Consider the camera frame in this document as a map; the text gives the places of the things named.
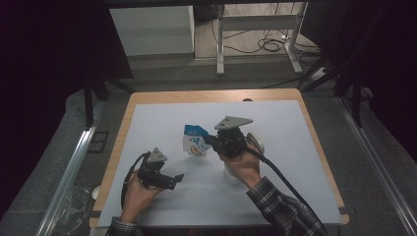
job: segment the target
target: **white object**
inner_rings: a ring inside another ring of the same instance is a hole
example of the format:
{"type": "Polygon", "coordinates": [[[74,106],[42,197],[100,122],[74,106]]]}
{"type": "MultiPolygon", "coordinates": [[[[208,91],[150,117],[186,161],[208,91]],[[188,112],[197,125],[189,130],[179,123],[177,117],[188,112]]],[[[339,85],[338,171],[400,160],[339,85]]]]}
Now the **white object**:
{"type": "Polygon", "coordinates": [[[126,56],[194,52],[192,6],[110,9],[126,56]]]}
{"type": "Polygon", "coordinates": [[[98,196],[98,192],[100,192],[100,186],[97,186],[92,190],[91,197],[96,200],[98,196]]]}
{"type": "Polygon", "coordinates": [[[253,142],[253,145],[255,145],[255,147],[257,147],[261,153],[265,152],[264,143],[255,132],[249,132],[246,137],[248,138],[249,142],[253,142]]]}
{"type": "MultiPolygon", "coordinates": [[[[224,164],[217,153],[210,149],[205,158],[190,158],[182,150],[185,124],[200,125],[215,134],[213,125],[226,114],[251,117],[254,123],[242,126],[242,133],[254,130],[262,136],[268,147],[265,156],[281,170],[323,223],[341,224],[334,195],[298,101],[285,100],[137,105],[97,226],[109,226],[111,217],[120,215],[124,177],[138,154],[151,147],[160,147],[169,157],[162,174],[184,173],[185,176],[175,190],[156,196],[138,218],[141,226],[269,225],[247,197],[247,187],[230,185],[224,180],[224,164]]],[[[268,176],[284,194],[293,196],[268,166],[261,165],[261,174],[268,176]]]]}
{"type": "Polygon", "coordinates": [[[312,77],[311,77],[311,79],[313,80],[313,81],[316,81],[316,80],[318,80],[319,78],[321,78],[323,75],[325,75],[326,74],[326,68],[324,68],[324,67],[322,67],[322,68],[320,68],[315,74],[313,74],[312,75],[312,77]]]}

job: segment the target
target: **metal bracket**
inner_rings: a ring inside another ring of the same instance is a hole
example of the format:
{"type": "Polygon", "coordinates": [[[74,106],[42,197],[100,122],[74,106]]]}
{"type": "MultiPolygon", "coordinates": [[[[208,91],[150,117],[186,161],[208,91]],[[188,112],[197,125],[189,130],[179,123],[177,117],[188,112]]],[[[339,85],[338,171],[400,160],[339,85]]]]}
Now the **metal bracket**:
{"type": "Polygon", "coordinates": [[[155,147],[152,153],[150,154],[147,163],[160,162],[165,161],[167,159],[168,158],[159,150],[159,148],[155,147]]]}
{"type": "Polygon", "coordinates": [[[214,128],[216,130],[230,130],[239,126],[247,125],[254,122],[252,119],[226,116],[220,123],[218,123],[214,128]]]}

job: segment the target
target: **human hand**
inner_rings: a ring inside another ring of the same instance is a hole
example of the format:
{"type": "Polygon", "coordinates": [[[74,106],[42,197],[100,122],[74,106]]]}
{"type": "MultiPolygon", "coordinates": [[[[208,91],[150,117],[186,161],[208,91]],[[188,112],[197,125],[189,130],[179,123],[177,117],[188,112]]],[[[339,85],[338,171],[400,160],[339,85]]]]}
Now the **human hand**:
{"type": "Polygon", "coordinates": [[[129,180],[120,220],[126,223],[134,222],[151,204],[153,198],[162,191],[163,189],[160,188],[147,189],[138,177],[138,170],[134,171],[129,180]]]}
{"type": "MultiPolygon", "coordinates": [[[[259,152],[258,149],[248,143],[248,148],[259,152]]],[[[233,175],[242,181],[249,189],[252,189],[261,181],[260,161],[254,155],[243,151],[236,157],[229,158],[223,154],[218,155],[227,164],[233,175]]]]}

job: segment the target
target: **wooden edge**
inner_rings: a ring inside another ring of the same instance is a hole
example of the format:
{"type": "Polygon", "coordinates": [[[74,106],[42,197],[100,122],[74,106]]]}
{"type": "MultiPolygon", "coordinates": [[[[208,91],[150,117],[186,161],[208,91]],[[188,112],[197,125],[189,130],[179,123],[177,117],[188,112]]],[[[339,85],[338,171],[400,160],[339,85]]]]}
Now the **wooden edge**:
{"type": "MultiPolygon", "coordinates": [[[[313,123],[310,119],[301,93],[296,88],[272,88],[272,89],[239,89],[239,90],[193,90],[193,91],[156,91],[156,92],[136,92],[131,95],[126,108],[119,133],[111,152],[107,168],[101,182],[100,191],[95,201],[93,211],[102,211],[107,199],[110,187],[119,163],[123,145],[132,121],[133,113],[137,104],[159,104],[159,103],[192,103],[192,102],[233,102],[242,101],[245,98],[253,100],[297,100],[309,127],[313,141],[316,145],[319,157],[328,181],[333,190],[338,207],[344,207],[343,200],[338,192],[333,175],[328,166],[325,153],[323,152],[320,141],[317,137],[313,123]]],[[[347,214],[342,215],[342,223],[349,221],[347,214]]],[[[95,228],[98,224],[98,216],[89,219],[89,226],[95,228]]]]}
{"type": "MultiPolygon", "coordinates": [[[[344,208],[345,205],[344,205],[343,199],[342,199],[342,197],[340,195],[340,192],[337,188],[337,185],[336,185],[336,182],[334,180],[333,174],[331,173],[330,166],[328,165],[328,160],[326,159],[325,152],[323,151],[323,148],[322,148],[322,145],[320,143],[319,137],[317,136],[316,130],[315,130],[313,122],[310,118],[310,115],[309,115],[309,112],[307,110],[306,104],[304,103],[304,100],[302,100],[302,99],[301,99],[301,101],[299,100],[299,103],[300,103],[301,110],[303,111],[304,118],[306,120],[307,126],[309,127],[311,136],[313,138],[313,142],[316,146],[317,153],[319,154],[320,160],[322,162],[323,169],[324,169],[324,171],[325,171],[325,173],[328,177],[328,183],[329,183],[329,185],[330,185],[330,187],[333,191],[334,198],[336,199],[336,202],[337,202],[337,206],[339,208],[344,208]]],[[[347,213],[342,214],[341,218],[342,218],[342,224],[343,225],[347,224],[349,222],[349,215],[347,213]]]]}

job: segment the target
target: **plaid sleeve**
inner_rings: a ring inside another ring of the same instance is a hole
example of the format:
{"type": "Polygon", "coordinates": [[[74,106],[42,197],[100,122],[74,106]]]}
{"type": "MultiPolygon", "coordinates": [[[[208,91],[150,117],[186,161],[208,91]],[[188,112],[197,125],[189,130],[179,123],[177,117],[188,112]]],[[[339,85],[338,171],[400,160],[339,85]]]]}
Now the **plaid sleeve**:
{"type": "Polygon", "coordinates": [[[247,195],[279,235],[327,235],[306,206],[279,192],[267,177],[247,195]]]}
{"type": "Polygon", "coordinates": [[[137,223],[125,223],[119,217],[113,217],[106,236],[135,236],[137,223]]]}

